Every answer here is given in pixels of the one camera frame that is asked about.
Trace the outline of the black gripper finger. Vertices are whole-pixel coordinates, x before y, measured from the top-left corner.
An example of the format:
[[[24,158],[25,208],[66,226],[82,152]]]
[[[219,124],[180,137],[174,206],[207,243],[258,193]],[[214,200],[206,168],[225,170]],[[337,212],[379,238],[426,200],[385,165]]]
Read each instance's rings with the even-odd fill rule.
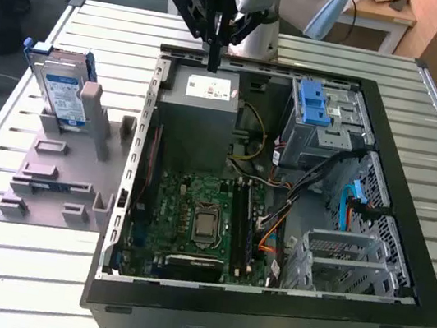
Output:
[[[223,55],[222,51],[230,44],[240,44],[269,14],[268,10],[250,12],[235,20],[236,11],[237,9],[231,6],[226,6],[223,9],[215,45],[212,72],[218,70]]]
[[[203,46],[208,52],[207,69],[209,72],[212,72],[218,29],[216,26],[216,14],[218,13],[207,12],[201,6],[200,0],[172,1],[192,36],[202,39]]]

